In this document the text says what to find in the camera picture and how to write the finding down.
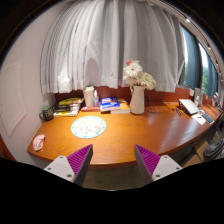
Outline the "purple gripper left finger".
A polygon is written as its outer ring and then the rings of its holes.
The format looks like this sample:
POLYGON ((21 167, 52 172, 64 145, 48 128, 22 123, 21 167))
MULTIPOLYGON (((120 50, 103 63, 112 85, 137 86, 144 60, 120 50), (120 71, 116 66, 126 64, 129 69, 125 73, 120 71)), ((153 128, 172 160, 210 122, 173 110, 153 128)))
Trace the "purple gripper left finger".
POLYGON ((69 156, 58 156, 45 168, 45 171, 82 186, 92 156, 93 145, 90 144, 69 156))

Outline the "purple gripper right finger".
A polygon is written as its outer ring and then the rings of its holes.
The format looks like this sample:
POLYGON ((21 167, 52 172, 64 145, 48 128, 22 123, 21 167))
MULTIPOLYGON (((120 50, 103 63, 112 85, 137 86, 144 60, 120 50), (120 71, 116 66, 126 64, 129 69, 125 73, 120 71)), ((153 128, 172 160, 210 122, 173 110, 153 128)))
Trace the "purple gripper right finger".
POLYGON ((140 145, 135 145, 134 155, 145 184, 152 183, 182 169, 168 155, 159 156, 140 145))

